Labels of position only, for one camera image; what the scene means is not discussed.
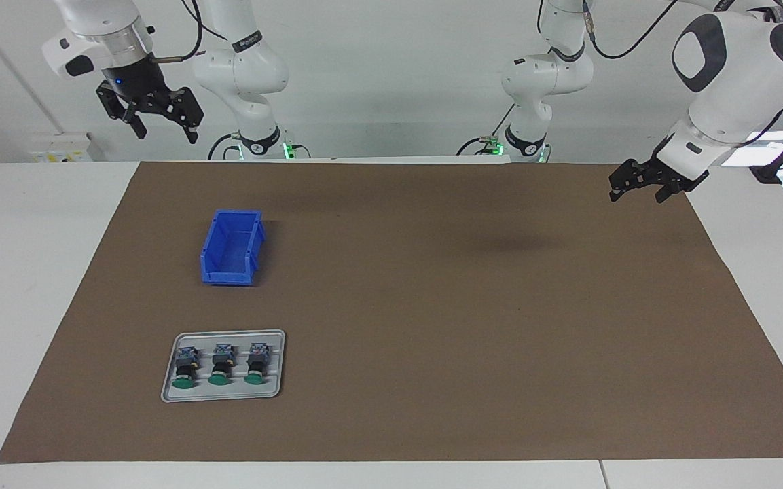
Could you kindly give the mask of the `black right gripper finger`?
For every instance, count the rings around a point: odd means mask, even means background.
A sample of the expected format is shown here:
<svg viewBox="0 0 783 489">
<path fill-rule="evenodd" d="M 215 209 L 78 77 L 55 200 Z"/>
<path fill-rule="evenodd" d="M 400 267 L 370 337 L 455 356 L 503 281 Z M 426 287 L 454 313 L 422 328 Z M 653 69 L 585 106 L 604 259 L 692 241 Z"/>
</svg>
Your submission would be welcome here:
<svg viewBox="0 0 783 489">
<path fill-rule="evenodd" d="M 123 105 L 122 100 L 108 81 L 102 81 L 99 84 L 96 88 L 96 95 L 111 120 L 124 122 L 131 127 L 134 135 L 139 140 L 145 139 L 148 130 L 139 115 L 137 115 L 137 104 L 134 101 L 128 101 L 126 105 Z"/>
<path fill-rule="evenodd" d="M 154 96 L 158 114 L 179 125 L 187 142 L 195 145 L 199 137 L 198 128 L 204 121 L 204 110 L 192 90 L 189 87 L 182 87 L 179 90 L 156 90 Z"/>
</svg>

